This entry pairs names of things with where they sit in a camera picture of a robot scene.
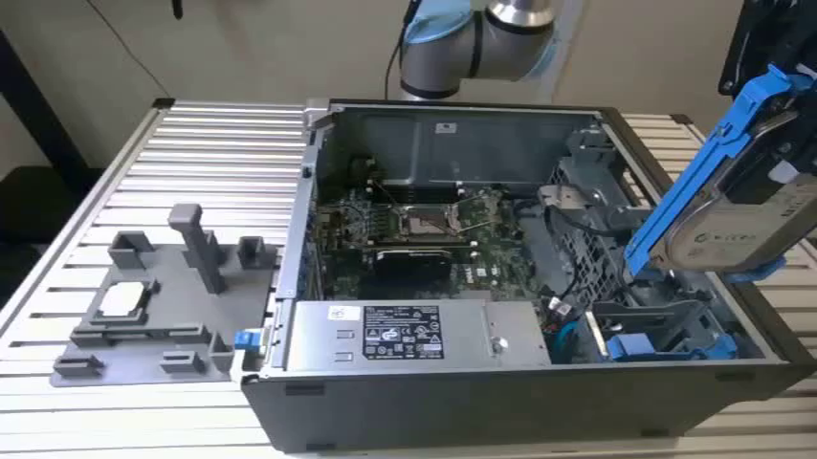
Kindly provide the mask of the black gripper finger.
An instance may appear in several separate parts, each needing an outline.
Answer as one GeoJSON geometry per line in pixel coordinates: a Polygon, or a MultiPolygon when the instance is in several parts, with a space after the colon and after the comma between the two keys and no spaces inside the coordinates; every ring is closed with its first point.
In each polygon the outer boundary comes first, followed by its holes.
{"type": "Polygon", "coordinates": [[[815,143],[791,147],[786,153],[775,148],[755,148],[726,180],[726,197],[739,205],[763,204],[778,190],[799,176],[815,175],[815,143]]]}

